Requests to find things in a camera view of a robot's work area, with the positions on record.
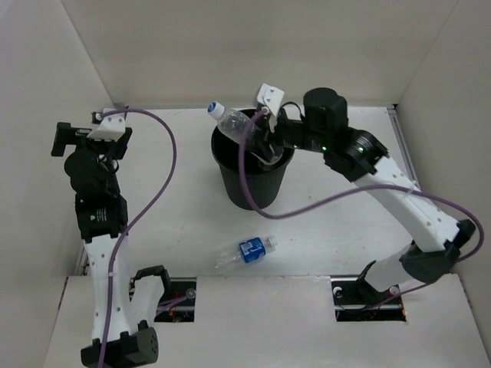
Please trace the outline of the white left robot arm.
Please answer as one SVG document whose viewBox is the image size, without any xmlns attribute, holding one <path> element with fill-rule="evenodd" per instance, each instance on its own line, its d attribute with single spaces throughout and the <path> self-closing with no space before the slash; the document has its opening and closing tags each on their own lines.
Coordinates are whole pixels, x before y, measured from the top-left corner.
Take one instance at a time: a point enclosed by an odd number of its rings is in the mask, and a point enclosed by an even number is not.
<svg viewBox="0 0 491 368">
<path fill-rule="evenodd" d="M 127 270 L 127 201 L 120 193 L 117 170 L 132 130 L 116 140 L 95 140 L 91 130 L 59 122 L 52 156 L 62 157 L 75 192 L 75 212 L 94 288 L 91 343 L 81 349 L 85 367 L 141 367 L 155 363 L 159 345 L 153 326 L 157 305 L 172 297 L 162 265 Z"/>
</svg>

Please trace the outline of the black plastic waste bin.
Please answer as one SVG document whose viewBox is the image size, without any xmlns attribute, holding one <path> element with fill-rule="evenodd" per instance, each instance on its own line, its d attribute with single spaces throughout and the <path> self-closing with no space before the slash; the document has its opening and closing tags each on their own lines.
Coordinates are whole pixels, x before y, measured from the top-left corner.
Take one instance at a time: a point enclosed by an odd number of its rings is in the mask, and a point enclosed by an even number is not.
<svg viewBox="0 0 491 368">
<path fill-rule="evenodd" d="M 239 111 L 250 118 L 255 114 L 253 109 Z M 239 177 L 239 144 L 223 135 L 216 125 L 211 136 L 211 150 L 213 158 L 219 166 L 229 199 L 241 209 L 250 210 L 252 207 L 242 191 Z M 253 155 L 245 152 L 245 180 L 251 196 L 259 208 L 264 209 L 275 201 L 286 168 L 293 155 L 293 149 L 284 148 L 283 156 L 278 164 L 265 166 Z"/>
</svg>

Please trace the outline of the right aluminium table rail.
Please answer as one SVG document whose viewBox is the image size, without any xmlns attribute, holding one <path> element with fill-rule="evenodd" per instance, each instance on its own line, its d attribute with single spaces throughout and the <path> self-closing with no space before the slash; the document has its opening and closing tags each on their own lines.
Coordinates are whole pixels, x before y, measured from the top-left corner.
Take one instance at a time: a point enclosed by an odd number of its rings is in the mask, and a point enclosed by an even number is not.
<svg viewBox="0 0 491 368">
<path fill-rule="evenodd" d="M 388 116 L 391 121 L 391 125 L 393 127 L 394 134 L 396 136 L 397 144 L 399 146 L 402 159 L 404 161 L 404 168 L 406 169 L 406 172 L 409 176 L 409 178 L 413 181 L 416 182 L 417 185 L 419 185 L 419 180 L 417 178 L 417 174 L 414 169 L 414 165 L 412 162 L 412 159 L 410 157 L 410 152 L 407 147 L 406 141 L 404 139 L 404 135 L 400 126 L 400 121 L 398 119 L 397 115 L 397 109 L 396 105 L 391 105 L 387 108 Z"/>
</svg>

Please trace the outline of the blue label clear bottle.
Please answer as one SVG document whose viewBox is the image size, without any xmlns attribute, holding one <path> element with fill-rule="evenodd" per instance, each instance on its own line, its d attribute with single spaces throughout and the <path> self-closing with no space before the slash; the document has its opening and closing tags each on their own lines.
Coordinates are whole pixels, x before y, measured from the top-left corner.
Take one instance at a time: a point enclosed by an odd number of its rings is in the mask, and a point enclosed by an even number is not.
<svg viewBox="0 0 491 368">
<path fill-rule="evenodd" d="M 225 273 L 243 269 L 274 252 L 277 245 L 274 236 L 254 237 L 236 242 L 216 254 L 214 269 Z"/>
</svg>

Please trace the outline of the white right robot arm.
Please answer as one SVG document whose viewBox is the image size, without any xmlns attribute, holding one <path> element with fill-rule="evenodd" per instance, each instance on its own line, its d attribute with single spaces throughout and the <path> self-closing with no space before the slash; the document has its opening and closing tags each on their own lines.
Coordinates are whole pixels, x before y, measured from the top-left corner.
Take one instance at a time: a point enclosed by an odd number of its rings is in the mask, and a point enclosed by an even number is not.
<svg viewBox="0 0 491 368">
<path fill-rule="evenodd" d="M 258 211 L 246 185 L 244 155 L 254 153 L 270 164 L 280 149 L 306 150 L 323 155 L 325 165 L 355 184 L 355 189 L 333 195 L 285 218 L 306 213 L 325 203 L 368 192 L 411 235 L 410 244 L 384 260 L 370 262 L 348 288 L 364 308 L 393 300 L 392 287 L 416 280 L 423 287 L 438 281 L 465 260 L 460 249 L 473 237 L 483 245 L 481 223 L 469 210 L 438 196 L 421 192 L 372 133 L 348 122 L 348 103 L 335 90 L 318 87 L 303 96 L 304 110 L 292 120 L 285 111 L 285 93 L 262 84 L 255 97 L 251 122 L 259 130 L 245 131 L 239 141 L 239 178 L 251 207 Z"/>
</svg>

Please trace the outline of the left aluminium table rail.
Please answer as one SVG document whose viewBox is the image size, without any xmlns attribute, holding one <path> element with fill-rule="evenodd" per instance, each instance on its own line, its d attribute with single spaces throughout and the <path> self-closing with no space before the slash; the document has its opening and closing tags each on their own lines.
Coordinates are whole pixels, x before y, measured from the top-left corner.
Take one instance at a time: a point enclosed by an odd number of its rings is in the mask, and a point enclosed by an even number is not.
<svg viewBox="0 0 491 368">
<path fill-rule="evenodd" d="M 80 257 L 77 263 L 77 275 L 88 276 L 89 273 L 90 273 L 90 260 L 84 247 L 82 247 Z"/>
</svg>

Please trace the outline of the aluminium table rail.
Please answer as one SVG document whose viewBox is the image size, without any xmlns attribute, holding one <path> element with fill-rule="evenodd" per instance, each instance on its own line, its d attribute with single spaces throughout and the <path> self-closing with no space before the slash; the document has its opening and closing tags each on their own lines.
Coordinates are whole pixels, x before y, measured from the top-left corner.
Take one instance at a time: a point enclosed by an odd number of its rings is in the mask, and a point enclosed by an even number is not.
<svg viewBox="0 0 491 368">
<path fill-rule="evenodd" d="M 406 172 L 409 176 L 409 178 L 413 181 L 416 182 L 417 185 L 419 185 L 419 180 L 417 178 L 417 174 L 414 169 L 414 165 L 412 162 L 412 159 L 410 157 L 410 152 L 407 147 L 406 141 L 404 139 L 404 135 L 400 126 L 400 121 L 398 119 L 397 115 L 397 109 L 396 105 L 391 105 L 387 108 L 388 116 L 391 121 L 391 125 L 393 127 L 394 134 L 396 136 L 397 144 L 399 146 L 402 159 L 404 161 L 404 168 L 406 169 Z"/>
<path fill-rule="evenodd" d="M 88 276 L 89 273 L 90 273 L 90 260 L 84 247 L 82 247 L 80 257 L 77 263 L 77 275 Z"/>
</svg>

